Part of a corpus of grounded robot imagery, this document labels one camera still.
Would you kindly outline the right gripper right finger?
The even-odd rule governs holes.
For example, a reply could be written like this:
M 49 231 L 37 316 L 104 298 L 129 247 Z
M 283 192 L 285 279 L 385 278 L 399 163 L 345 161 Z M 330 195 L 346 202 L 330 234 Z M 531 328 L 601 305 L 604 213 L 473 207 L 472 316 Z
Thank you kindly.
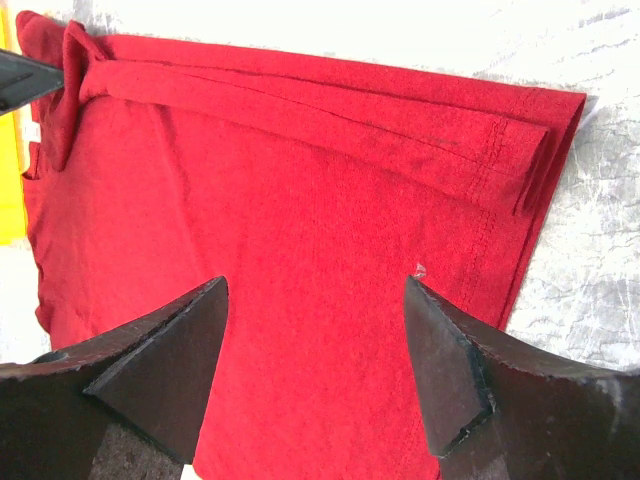
M 533 347 L 416 279 L 404 294 L 429 452 L 444 479 L 635 479 L 639 374 Z

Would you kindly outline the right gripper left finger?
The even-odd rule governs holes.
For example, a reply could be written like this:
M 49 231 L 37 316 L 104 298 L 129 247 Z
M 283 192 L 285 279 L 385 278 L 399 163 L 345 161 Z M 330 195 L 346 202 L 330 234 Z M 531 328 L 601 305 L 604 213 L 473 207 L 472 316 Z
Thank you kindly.
M 214 278 L 90 340 L 1 368 L 5 479 L 177 479 L 192 463 L 228 317 Z

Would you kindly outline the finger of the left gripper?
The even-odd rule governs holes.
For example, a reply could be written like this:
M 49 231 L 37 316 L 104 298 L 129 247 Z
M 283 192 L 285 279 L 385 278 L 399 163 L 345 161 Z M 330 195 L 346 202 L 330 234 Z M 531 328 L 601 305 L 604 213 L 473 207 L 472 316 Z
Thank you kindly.
M 4 49 L 0 53 L 0 75 L 2 115 L 18 110 L 64 86 L 64 73 L 61 69 Z

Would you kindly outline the yellow plastic tray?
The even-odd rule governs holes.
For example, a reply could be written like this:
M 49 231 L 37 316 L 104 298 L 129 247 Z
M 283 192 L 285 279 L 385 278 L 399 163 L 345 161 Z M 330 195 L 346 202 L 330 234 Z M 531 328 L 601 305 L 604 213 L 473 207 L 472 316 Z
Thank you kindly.
M 15 114 L 3 114 L 0 141 L 2 246 L 24 238 L 27 230 L 18 146 Z

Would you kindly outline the red t shirt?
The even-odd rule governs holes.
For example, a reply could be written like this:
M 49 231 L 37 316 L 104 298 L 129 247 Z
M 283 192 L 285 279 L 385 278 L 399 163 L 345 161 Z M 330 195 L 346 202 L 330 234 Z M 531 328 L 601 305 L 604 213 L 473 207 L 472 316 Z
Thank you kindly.
M 31 11 L 16 29 L 64 73 L 23 180 L 52 345 L 224 276 L 201 477 L 437 478 L 406 278 L 506 324 L 585 95 Z

